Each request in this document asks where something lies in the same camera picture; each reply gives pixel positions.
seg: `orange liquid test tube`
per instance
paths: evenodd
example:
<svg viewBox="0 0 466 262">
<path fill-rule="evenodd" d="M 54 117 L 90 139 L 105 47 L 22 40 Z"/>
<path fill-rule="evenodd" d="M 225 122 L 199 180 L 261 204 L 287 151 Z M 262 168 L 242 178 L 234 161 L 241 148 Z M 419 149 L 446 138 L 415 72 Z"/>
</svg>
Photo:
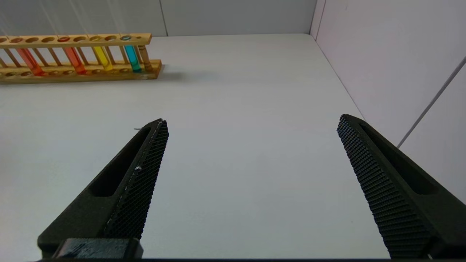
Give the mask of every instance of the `orange liquid test tube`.
<svg viewBox="0 0 466 262">
<path fill-rule="evenodd" d="M 31 52 L 27 48 L 18 48 L 16 49 L 16 51 L 18 52 L 18 54 L 20 54 L 24 63 L 26 63 L 27 67 L 29 67 L 29 69 L 35 76 L 41 76 L 45 74 L 45 72 L 42 70 L 42 68 L 39 66 L 37 61 L 32 56 Z"/>
<path fill-rule="evenodd" d="M 76 50 L 73 47 L 65 47 L 63 48 L 63 51 L 65 51 L 66 57 L 68 58 L 71 65 L 75 68 L 76 73 L 79 75 L 85 75 L 86 69 L 84 68 L 84 65 L 82 64 Z"/>
</svg>

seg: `white wall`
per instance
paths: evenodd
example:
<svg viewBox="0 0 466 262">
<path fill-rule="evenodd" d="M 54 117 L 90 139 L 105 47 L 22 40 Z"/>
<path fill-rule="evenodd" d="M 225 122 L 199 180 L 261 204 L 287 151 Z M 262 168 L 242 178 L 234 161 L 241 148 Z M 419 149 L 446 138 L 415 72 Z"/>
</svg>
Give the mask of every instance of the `white wall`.
<svg viewBox="0 0 466 262">
<path fill-rule="evenodd" d="M 2 0 L 0 12 L 12 25 L 11 33 L 17 35 L 55 34 L 44 15 L 40 1 L 35 0 Z M 95 34 L 118 33 L 105 0 L 73 0 L 79 1 L 86 10 Z M 164 19 L 158 0 L 117 0 L 124 10 L 121 19 L 126 29 L 132 33 L 152 33 L 154 36 L 165 36 Z M 67 34 L 83 34 L 84 30 L 78 18 L 66 0 L 47 0 L 44 4 L 49 15 L 56 14 L 61 27 Z"/>
<path fill-rule="evenodd" d="M 315 0 L 162 0 L 168 35 L 309 33 Z"/>
<path fill-rule="evenodd" d="M 314 16 L 312 17 L 311 31 L 309 33 L 314 39 L 317 39 L 317 34 L 319 33 L 319 27 L 324 8 L 325 0 L 317 0 L 315 4 Z"/>
<path fill-rule="evenodd" d="M 83 33 L 68 1 L 47 1 L 53 3 L 67 34 Z M 73 1 L 87 10 L 96 34 L 117 32 L 106 1 Z M 171 36 L 309 33 L 316 0 L 116 1 L 124 10 L 128 32 Z M 14 34 L 54 34 L 39 4 L 39 0 L 2 0 L 0 12 L 15 25 Z"/>
<path fill-rule="evenodd" d="M 466 67 L 456 75 L 400 149 L 466 203 Z"/>
<path fill-rule="evenodd" d="M 397 145 L 466 55 L 465 13 L 464 0 L 327 0 L 317 43 Z"/>
</svg>

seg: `wooden rack base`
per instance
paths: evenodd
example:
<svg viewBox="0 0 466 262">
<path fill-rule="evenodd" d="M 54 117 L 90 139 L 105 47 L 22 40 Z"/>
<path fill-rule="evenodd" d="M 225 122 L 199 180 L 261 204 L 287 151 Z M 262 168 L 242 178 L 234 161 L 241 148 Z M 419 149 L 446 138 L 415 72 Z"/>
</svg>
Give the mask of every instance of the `wooden rack base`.
<svg viewBox="0 0 466 262">
<path fill-rule="evenodd" d="M 34 76 L 25 64 L 16 67 L 7 64 L 8 67 L 0 68 L 0 83 L 64 83 L 64 82 L 87 82 L 87 81 L 112 81 L 112 80 L 145 80 L 157 79 L 162 68 L 159 59 L 150 60 L 152 72 L 133 73 L 131 65 L 125 61 L 115 61 L 111 71 L 104 71 L 101 65 L 86 66 L 86 74 L 78 75 L 71 64 L 62 62 L 62 66 L 49 63 L 43 67 L 45 75 Z"/>
</svg>

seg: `wooden test tube rack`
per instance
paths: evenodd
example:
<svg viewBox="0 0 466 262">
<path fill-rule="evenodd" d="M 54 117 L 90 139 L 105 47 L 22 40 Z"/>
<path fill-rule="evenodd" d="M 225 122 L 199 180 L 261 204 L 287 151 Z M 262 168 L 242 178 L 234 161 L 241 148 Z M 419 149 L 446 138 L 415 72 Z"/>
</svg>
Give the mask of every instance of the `wooden test tube rack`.
<svg viewBox="0 0 466 262">
<path fill-rule="evenodd" d="M 28 35 L 7 39 L 0 36 L 0 49 L 4 49 L 13 64 L 6 64 L 0 58 L 0 83 L 61 83 L 86 81 L 112 81 L 112 80 L 143 80 L 157 79 L 162 62 L 159 59 L 150 60 L 146 45 L 151 42 L 151 34 L 130 34 L 131 39 L 122 40 L 118 34 L 99 34 L 100 39 L 91 41 L 86 35 L 68 35 L 69 40 L 59 42 L 56 35 Z M 103 47 L 112 63 L 113 69 L 105 71 L 97 56 L 86 57 L 83 47 Z M 114 61 L 110 46 L 120 47 L 123 61 Z M 142 72 L 134 73 L 124 51 L 124 46 L 134 46 Z M 54 48 L 76 48 L 81 58 L 86 74 L 79 75 L 71 63 L 60 61 Z M 32 50 L 39 58 L 37 61 L 45 72 L 35 76 L 28 66 L 17 59 L 11 49 L 27 48 Z M 47 62 L 38 48 L 46 48 L 55 62 Z"/>
</svg>

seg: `test tube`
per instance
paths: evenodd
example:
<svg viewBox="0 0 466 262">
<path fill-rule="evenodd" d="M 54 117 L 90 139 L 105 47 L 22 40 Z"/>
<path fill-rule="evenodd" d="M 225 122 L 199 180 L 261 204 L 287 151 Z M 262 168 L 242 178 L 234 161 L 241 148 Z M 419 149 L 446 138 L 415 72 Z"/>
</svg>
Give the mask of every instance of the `test tube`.
<svg viewBox="0 0 466 262">
<path fill-rule="evenodd" d="M 87 16 L 87 12 L 82 7 L 81 3 L 79 1 L 75 1 L 75 3 L 73 3 L 73 1 L 69 0 L 69 4 L 71 8 L 73 9 L 73 11 L 75 12 L 75 15 L 78 18 L 79 24 L 81 25 L 82 29 L 86 33 L 89 40 L 90 41 L 100 40 L 101 37 L 98 35 L 89 37 L 89 33 L 93 34 L 92 25 L 90 23 L 89 17 Z M 105 50 L 102 47 L 92 47 L 92 49 L 94 50 L 94 54 L 96 55 L 97 59 L 102 64 L 103 69 L 105 71 L 111 71 L 113 69 L 113 65 L 110 62 L 107 52 L 105 52 Z"/>
<path fill-rule="evenodd" d="M 118 1 L 110 2 L 110 0 L 107 0 L 107 5 L 109 6 L 109 10 L 111 12 L 111 16 L 113 18 L 113 22 L 115 23 L 116 29 L 118 30 L 118 33 L 120 34 L 120 39 L 123 41 L 131 40 L 130 34 L 124 34 L 122 36 L 122 31 L 126 32 L 126 27 L 125 27 L 125 23 L 122 21 L 123 13 L 121 12 L 121 8 L 119 6 Z M 130 62 L 131 68 L 133 69 L 133 72 L 141 73 L 142 72 L 141 66 L 139 65 L 139 61 L 137 59 L 137 55 L 136 55 L 136 51 L 134 50 L 134 47 L 130 43 L 128 43 L 128 45 L 124 46 L 124 50 L 126 51 L 126 55 L 128 56 L 128 60 Z"/>
<path fill-rule="evenodd" d="M 61 26 L 60 19 L 56 15 L 54 5 L 49 0 L 41 0 L 40 4 L 41 4 L 42 11 L 44 12 L 44 15 L 46 16 L 48 22 L 50 23 L 50 26 L 55 31 L 55 34 L 58 38 L 58 42 L 68 42 L 70 40 L 70 37 L 66 34 L 63 34 L 64 30 Z M 48 12 L 45 9 L 44 4 L 47 6 L 47 9 L 50 10 L 50 12 Z M 79 55 L 76 52 L 76 49 L 73 47 L 65 47 L 63 48 L 63 51 L 65 52 L 65 55 L 68 58 L 71 65 L 75 68 L 76 73 L 79 75 L 85 75 L 86 69 L 84 65 L 82 64 L 82 61 L 79 58 Z"/>
<path fill-rule="evenodd" d="M 18 36 L 15 37 L 15 36 L 11 36 L 10 34 L 8 34 L 8 30 L 10 29 L 8 27 L 10 27 L 11 25 L 8 23 L 6 17 L 2 13 L 0 13 L 0 22 L 1 22 L 0 29 L 2 30 L 3 34 L 5 35 L 5 37 L 7 38 L 8 41 L 10 41 L 11 43 L 19 43 L 19 42 L 24 40 L 24 39 L 22 39 L 22 38 L 20 38 Z M 31 72 L 35 76 L 42 76 L 42 75 L 45 74 L 45 72 L 42 70 L 41 66 L 37 63 L 37 61 L 35 60 L 35 58 L 31 54 L 31 52 L 29 51 L 29 49 L 27 49 L 27 48 L 16 48 L 16 52 L 18 52 L 18 54 L 23 59 L 24 63 L 26 63 L 27 67 L 31 70 Z"/>
<path fill-rule="evenodd" d="M 31 52 L 27 48 L 18 48 L 16 49 L 16 51 L 18 52 L 18 54 L 20 54 L 24 63 L 26 63 L 27 67 L 29 67 L 29 69 L 35 76 L 41 76 L 45 74 L 45 72 L 42 70 L 42 68 L 39 66 L 37 61 L 32 56 Z"/>
<path fill-rule="evenodd" d="M 129 40 L 131 39 L 130 35 L 123 36 L 121 40 Z M 128 55 L 128 60 L 130 61 L 131 68 L 133 69 L 133 72 L 135 73 L 141 73 L 141 66 L 139 65 L 139 61 L 137 59 L 136 51 L 134 50 L 134 46 L 128 45 L 124 46 L 124 50 L 126 51 L 126 54 Z"/>
</svg>

